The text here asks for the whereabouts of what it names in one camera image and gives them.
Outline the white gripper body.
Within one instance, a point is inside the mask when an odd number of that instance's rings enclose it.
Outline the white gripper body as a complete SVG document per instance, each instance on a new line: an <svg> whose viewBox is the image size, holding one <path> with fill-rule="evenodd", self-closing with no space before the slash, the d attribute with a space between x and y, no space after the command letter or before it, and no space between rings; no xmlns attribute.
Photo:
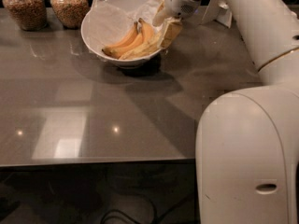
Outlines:
<svg viewBox="0 0 299 224"><path fill-rule="evenodd" d="M201 0L164 0L164 11L167 17L189 18L199 7Z"/></svg>

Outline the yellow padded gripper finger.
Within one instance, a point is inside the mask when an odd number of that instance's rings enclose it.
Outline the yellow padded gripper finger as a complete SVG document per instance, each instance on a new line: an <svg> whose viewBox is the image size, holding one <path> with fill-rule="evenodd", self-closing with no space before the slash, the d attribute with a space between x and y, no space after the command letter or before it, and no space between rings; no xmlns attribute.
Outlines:
<svg viewBox="0 0 299 224"><path fill-rule="evenodd" d="M163 24L160 37L160 48L167 49L176 39L182 30L182 22L180 20L167 20Z"/></svg>

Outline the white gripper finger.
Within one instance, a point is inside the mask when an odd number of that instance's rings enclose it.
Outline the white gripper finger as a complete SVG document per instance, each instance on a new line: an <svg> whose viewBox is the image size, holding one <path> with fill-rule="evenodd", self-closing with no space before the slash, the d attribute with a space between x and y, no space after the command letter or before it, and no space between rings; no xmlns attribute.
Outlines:
<svg viewBox="0 0 299 224"><path fill-rule="evenodd" d="M163 24L164 20L168 18L168 13L165 8L159 10L152 20L152 25L158 27Z"/></svg>

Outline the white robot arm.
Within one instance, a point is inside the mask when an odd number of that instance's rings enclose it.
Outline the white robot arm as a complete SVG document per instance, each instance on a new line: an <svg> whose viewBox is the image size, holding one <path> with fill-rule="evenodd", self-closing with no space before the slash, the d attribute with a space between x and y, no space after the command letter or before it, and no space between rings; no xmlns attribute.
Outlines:
<svg viewBox="0 0 299 224"><path fill-rule="evenodd" d="M154 24L190 17L199 0L165 0ZM299 20L282 0L211 0L226 5L261 86L214 100L200 118L196 174L201 224L298 224Z"/></svg>

